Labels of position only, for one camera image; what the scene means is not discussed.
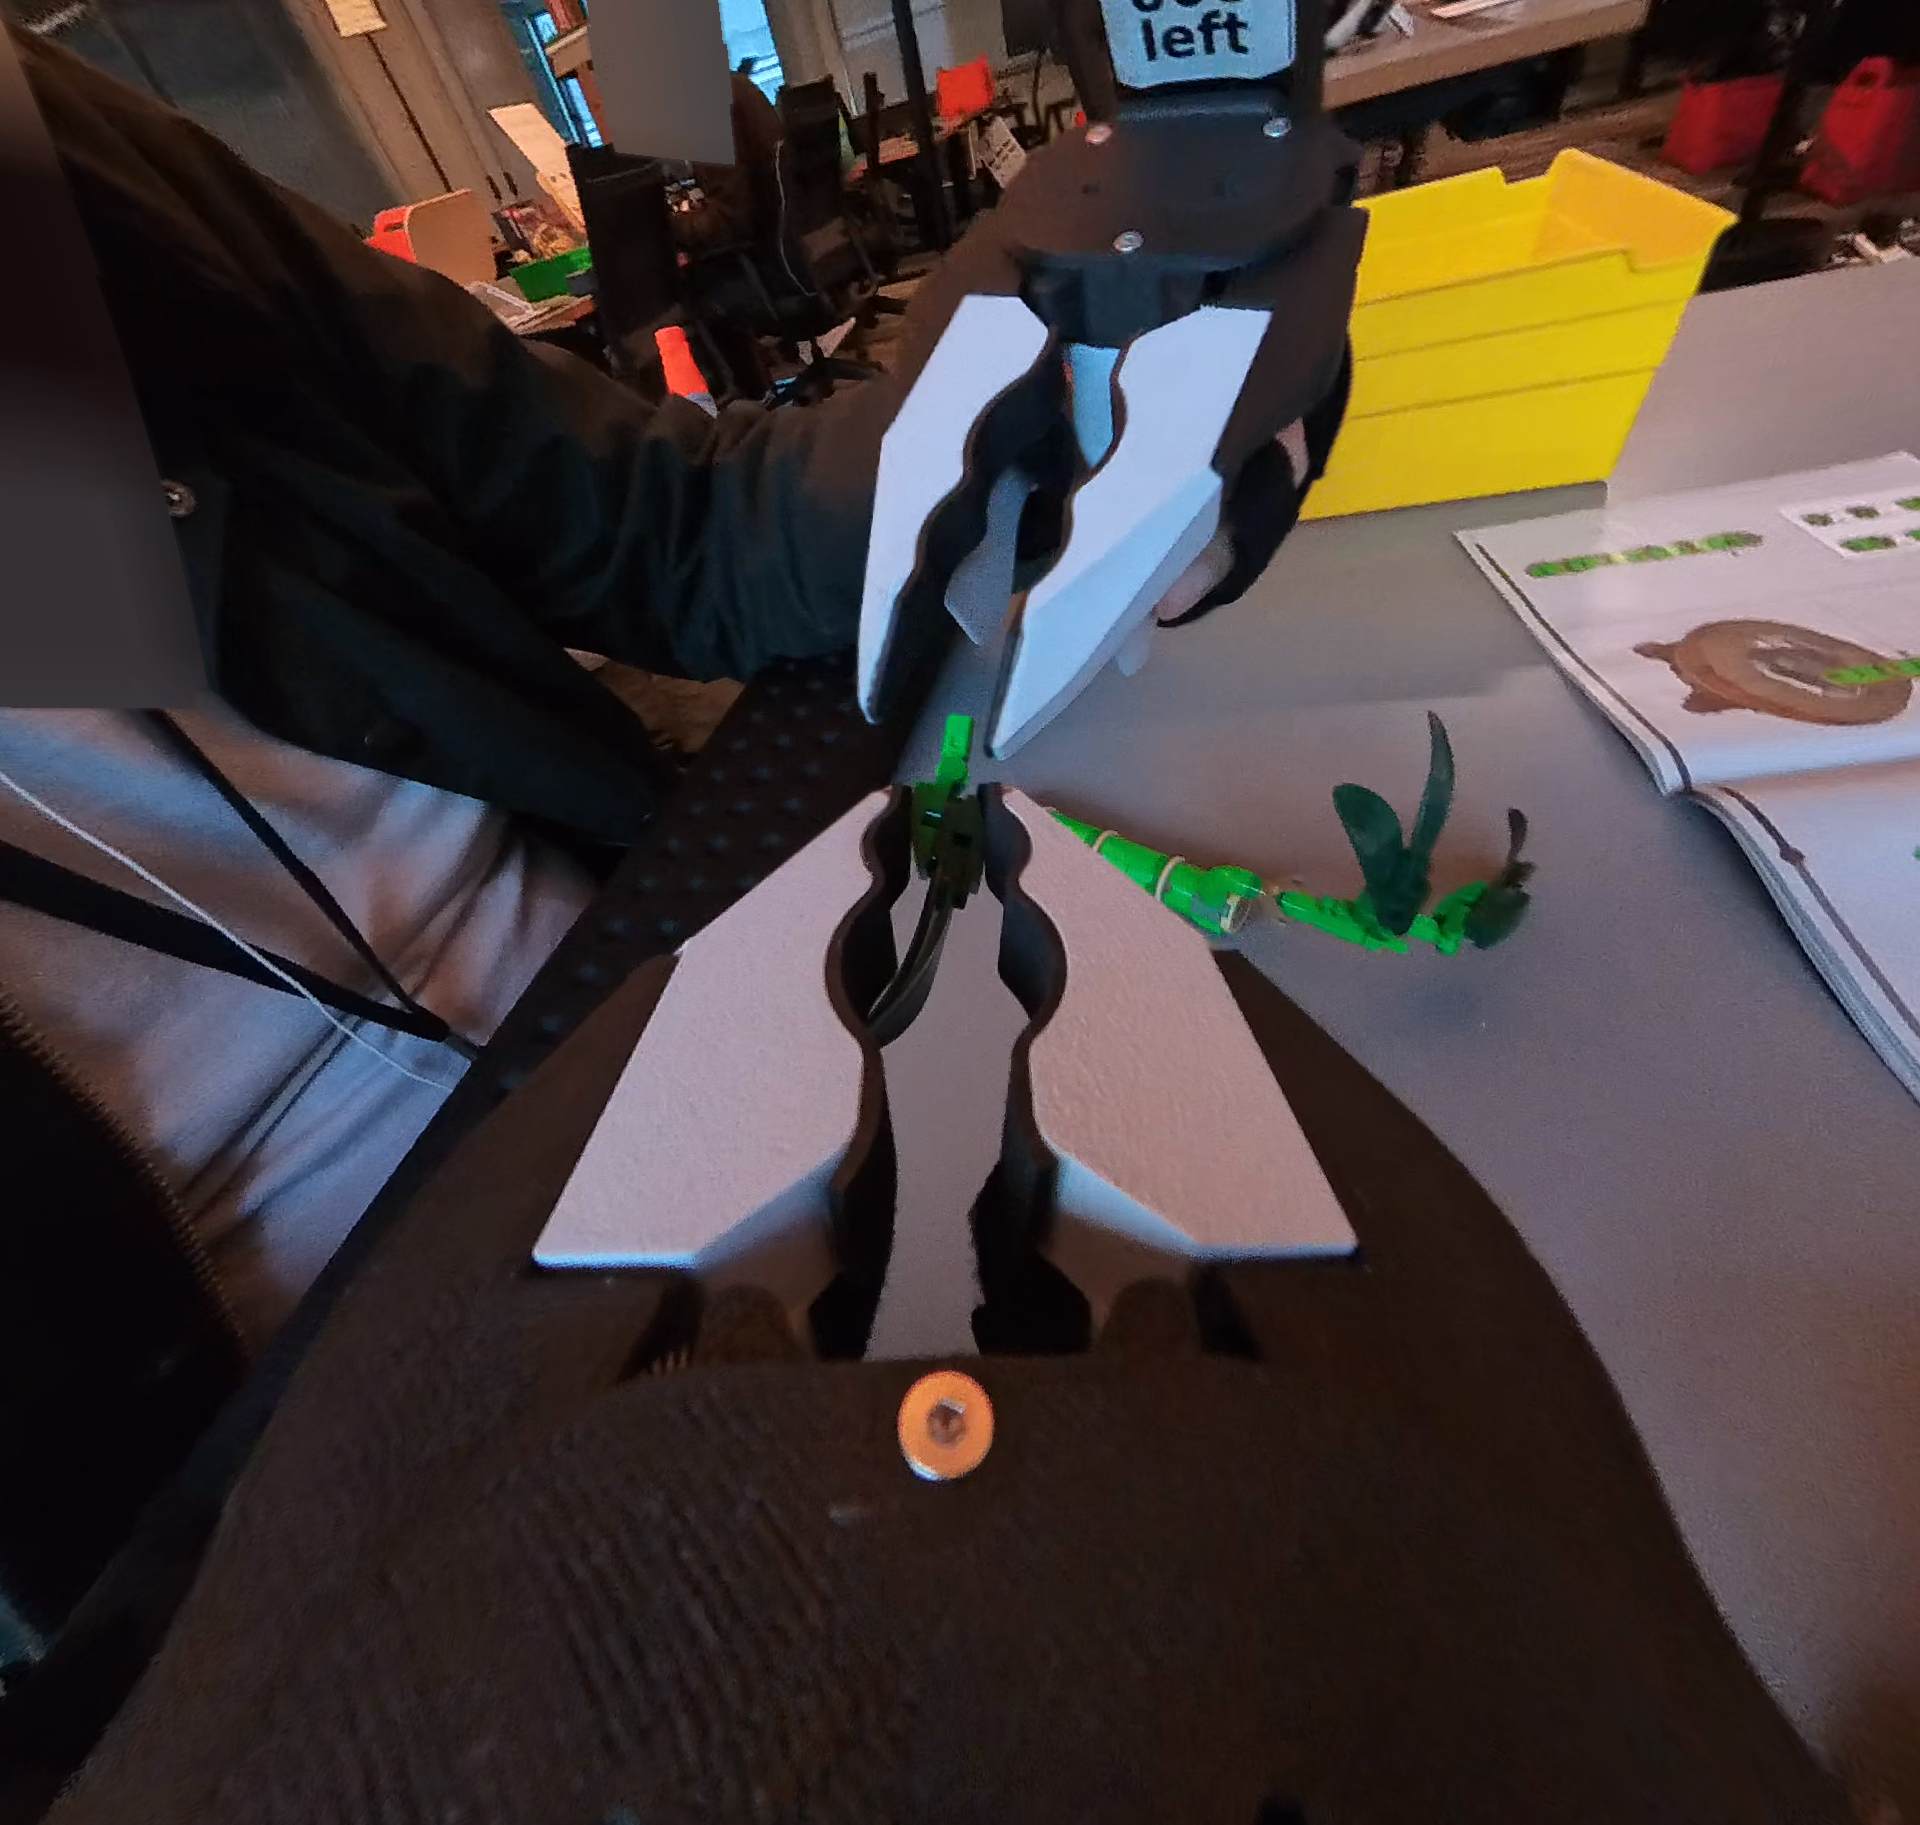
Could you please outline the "person's pale shirt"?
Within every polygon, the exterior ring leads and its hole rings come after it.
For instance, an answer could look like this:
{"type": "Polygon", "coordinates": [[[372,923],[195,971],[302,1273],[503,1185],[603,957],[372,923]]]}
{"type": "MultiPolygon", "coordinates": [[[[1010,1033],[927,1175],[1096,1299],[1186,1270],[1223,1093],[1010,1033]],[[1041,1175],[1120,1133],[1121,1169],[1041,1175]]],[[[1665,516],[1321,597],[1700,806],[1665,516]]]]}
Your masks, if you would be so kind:
{"type": "MultiPolygon", "coordinates": [[[[407,996],[484,1045],[598,885],[524,820],[318,757],[203,700],[174,722],[407,996]]],[[[385,993],[219,791],[125,709],[3,709],[3,842],[385,993]]],[[[303,996],[3,903],[3,990],[131,1136],[252,1348],[271,1340],[468,1064],[303,996]]]]}

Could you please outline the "long background desk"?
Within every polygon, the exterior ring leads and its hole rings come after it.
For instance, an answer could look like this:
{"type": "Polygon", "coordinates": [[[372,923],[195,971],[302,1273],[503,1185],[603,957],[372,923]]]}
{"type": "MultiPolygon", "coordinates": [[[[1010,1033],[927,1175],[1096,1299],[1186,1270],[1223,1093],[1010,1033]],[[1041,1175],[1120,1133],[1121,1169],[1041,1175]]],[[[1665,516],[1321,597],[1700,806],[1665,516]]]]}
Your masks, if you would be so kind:
{"type": "Polygon", "coordinates": [[[1654,0],[1513,0],[1437,16],[1414,7],[1352,41],[1323,66],[1321,104],[1339,119],[1436,93],[1474,96],[1511,66],[1635,35],[1654,0]]]}

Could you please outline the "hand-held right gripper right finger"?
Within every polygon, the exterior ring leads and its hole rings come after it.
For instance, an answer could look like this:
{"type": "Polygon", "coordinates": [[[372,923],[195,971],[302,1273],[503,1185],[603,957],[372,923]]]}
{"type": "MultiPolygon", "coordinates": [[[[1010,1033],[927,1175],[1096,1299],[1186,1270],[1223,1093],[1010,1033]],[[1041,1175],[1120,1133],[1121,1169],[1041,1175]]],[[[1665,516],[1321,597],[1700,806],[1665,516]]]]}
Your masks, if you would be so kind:
{"type": "Polygon", "coordinates": [[[1138,1286],[1350,1261],[1358,1236],[1220,955],[1025,793],[981,793],[1020,1007],[974,1202],[984,1353],[1081,1353],[1138,1286]]]}

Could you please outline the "yellow plastic bin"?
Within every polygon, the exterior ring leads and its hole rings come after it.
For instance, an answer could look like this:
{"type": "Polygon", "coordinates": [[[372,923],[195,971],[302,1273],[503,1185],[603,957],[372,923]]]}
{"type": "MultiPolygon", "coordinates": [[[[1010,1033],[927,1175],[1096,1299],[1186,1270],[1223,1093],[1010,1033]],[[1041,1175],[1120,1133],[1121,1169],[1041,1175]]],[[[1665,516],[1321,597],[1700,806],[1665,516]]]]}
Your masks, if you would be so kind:
{"type": "Polygon", "coordinates": [[[1608,478],[1733,225],[1573,149],[1361,206],[1348,416],[1306,518],[1608,478]]]}

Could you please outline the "person's left hand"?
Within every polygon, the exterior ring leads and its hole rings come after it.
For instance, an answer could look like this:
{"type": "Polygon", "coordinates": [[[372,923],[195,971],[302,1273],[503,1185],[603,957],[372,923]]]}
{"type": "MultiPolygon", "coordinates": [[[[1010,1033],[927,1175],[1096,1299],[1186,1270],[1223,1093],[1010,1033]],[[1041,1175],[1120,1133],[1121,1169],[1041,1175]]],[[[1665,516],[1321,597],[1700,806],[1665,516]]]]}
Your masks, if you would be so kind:
{"type": "Polygon", "coordinates": [[[1248,459],[1225,493],[1214,540],[1157,603],[1156,627],[1177,628],[1231,606],[1264,577],[1327,470],[1348,396],[1350,376],[1342,376],[1248,459]]]}

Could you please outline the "red container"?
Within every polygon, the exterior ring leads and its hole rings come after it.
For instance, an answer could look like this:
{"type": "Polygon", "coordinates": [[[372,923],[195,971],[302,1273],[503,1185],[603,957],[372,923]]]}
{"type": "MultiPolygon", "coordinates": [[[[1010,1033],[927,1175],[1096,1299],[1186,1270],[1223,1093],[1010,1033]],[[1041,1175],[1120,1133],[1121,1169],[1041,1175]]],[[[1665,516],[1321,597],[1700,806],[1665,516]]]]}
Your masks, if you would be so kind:
{"type": "Polygon", "coordinates": [[[1659,143],[1657,160],[1689,178],[1706,178],[1752,163],[1780,106],[1784,86],[1782,70],[1686,78],[1659,143]]]}
{"type": "Polygon", "coordinates": [[[1917,68],[1860,60],[1832,91],[1795,187],[1846,206],[1917,191],[1917,68]]]}

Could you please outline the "black office chair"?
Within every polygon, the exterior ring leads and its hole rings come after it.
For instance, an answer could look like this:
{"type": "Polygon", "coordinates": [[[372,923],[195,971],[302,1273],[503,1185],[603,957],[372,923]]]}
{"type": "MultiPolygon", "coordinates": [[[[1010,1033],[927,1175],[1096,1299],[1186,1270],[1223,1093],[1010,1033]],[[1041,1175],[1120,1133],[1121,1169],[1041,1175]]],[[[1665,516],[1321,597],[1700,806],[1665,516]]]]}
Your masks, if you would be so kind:
{"type": "Polygon", "coordinates": [[[881,277],[849,209],[835,85],[787,83],[775,111],[775,336],[816,343],[845,321],[872,325],[881,277]]]}

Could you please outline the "green twig with oval leaves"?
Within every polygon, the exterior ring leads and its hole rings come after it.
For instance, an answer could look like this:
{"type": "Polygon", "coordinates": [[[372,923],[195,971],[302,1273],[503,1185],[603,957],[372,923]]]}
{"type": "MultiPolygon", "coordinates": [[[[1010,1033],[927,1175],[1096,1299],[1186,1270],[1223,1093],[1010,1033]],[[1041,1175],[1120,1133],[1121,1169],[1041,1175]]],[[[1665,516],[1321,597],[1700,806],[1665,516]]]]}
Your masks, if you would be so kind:
{"type": "Polygon", "coordinates": [[[1443,721],[1430,710],[1428,765],[1407,826],[1380,793],[1342,783],[1331,793],[1339,826],[1355,856],[1355,899],[1281,891],[1269,897],[1281,923],[1303,925],[1361,950],[1406,955],[1428,946],[1441,957],[1500,949],[1527,916],[1533,862],[1523,854],[1527,818],[1505,812],[1505,852],[1492,878],[1433,895],[1431,866],[1456,795],[1456,759],[1443,721]]]}

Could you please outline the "person's left forearm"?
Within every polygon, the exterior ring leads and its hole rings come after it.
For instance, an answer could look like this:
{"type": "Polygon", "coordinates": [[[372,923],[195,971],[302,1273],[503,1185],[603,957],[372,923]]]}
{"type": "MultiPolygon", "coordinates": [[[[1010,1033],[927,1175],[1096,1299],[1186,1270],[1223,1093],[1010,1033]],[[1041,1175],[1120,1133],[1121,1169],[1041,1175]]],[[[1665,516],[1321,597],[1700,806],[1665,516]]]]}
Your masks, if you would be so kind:
{"type": "Polygon", "coordinates": [[[707,418],[316,226],[287,297],[303,381],[343,420],[295,442],[326,467],[320,583],[412,660],[471,668],[536,640],[694,678],[849,651],[881,439],[958,302],[1015,279],[979,220],[915,289],[878,378],[707,418]]]}

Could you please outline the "white board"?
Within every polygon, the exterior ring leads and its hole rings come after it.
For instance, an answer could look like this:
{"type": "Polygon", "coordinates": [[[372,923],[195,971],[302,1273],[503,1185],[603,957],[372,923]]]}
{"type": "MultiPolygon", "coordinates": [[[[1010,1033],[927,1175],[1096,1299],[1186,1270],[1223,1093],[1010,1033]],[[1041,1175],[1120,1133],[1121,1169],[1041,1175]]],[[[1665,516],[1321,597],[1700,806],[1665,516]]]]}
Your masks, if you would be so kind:
{"type": "Polygon", "coordinates": [[[718,0],[583,0],[602,143],[732,167],[732,76],[718,0]]]}

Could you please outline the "person's dark jacket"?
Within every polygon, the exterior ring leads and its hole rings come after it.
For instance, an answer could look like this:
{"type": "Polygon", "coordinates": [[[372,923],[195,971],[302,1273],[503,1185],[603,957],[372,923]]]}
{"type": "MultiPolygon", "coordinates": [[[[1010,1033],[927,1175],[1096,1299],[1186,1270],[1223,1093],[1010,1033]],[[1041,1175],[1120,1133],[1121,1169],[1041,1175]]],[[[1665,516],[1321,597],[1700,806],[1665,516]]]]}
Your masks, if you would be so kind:
{"type": "Polygon", "coordinates": [[[3,1599],[52,1625],[671,793],[578,654],[749,680],[852,647],[908,367],[651,409],[7,38],[205,686],[3,709],[3,842],[287,966],[3,903],[3,1599]]]}

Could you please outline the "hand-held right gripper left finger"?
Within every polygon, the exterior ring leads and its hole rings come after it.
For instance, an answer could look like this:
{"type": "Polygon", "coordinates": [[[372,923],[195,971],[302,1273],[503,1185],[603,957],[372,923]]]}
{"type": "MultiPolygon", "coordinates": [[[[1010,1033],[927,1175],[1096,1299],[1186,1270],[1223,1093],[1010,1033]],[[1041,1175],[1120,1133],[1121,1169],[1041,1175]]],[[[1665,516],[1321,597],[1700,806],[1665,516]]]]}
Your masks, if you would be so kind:
{"type": "Polygon", "coordinates": [[[677,949],[538,1268],[763,1291],[816,1353],[867,1350],[897,1159],[866,1014],[908,878],[908,797],[885,787],[677,949]]]}

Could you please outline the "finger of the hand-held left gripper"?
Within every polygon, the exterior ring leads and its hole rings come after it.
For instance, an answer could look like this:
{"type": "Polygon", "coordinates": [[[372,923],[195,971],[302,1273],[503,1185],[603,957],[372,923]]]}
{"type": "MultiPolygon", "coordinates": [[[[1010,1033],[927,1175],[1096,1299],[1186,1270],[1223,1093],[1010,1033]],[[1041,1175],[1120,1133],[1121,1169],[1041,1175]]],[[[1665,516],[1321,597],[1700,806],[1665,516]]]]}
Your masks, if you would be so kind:
{"type": "Polygon", "coordinates": [[[855,639],[866,721],[910,709],[995,485],[1057,423],[1057,341],[1015,294],[963,297],[885,429],[855,639]]]}
{"type": "Polygon", "coordinates": [[[1215,538],[1214,467],[1269,309],[1201,307],[1128,346],[1068,346],[1072,433],[1089,465],[1060,557],[1022,597],[987,752],[1010,759],[1106,667],[1148,658],[1156,609],[1215,538]]]}

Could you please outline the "green bamboo stalk pointed leaves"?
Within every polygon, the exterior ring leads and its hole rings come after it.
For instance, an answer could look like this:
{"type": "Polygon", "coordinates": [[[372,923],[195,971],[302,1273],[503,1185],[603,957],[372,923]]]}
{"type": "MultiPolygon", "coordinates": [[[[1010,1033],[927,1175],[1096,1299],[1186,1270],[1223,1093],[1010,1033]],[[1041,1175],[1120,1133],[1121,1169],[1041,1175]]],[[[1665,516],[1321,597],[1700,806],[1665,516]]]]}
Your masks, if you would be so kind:
{"type": "MultiPolygon", "coordinates": [[[[971,747],[971,714],[947,713],[935,768],[910,791],[908,838],[913,869],[924,878],[924,903],[897,971],[866,1011],[866,1025],[880,1045],[894,1043],[918,1018],[939,973],[949,921],[985,877],[985,815],[981,795],[970,779],[971,747]]],[[[1089,852],[1207,939],[1234,934],[1268,892],[1265,882],[1248,869],[1198,866],[1056,806],[1046,812],[1089,852]]]]}

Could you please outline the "plain black pole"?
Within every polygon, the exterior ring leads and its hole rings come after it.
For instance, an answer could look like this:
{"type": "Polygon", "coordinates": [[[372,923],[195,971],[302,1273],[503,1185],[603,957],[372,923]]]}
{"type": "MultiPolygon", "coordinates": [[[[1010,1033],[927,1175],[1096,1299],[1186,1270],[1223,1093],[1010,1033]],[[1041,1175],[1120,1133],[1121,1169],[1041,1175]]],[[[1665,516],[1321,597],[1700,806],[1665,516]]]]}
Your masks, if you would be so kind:
{"type": "Polygon", "coordinates": [[[924,244],[934,252],[947,252],[953,238],[953,218],[947,201],[947,158],[938,138],[932,99],[924,75],[918,25],[911,0],[888,0],[894,41],[899,56],[904,100],[910,133],[915,143],[918,218],[924,244]]]}

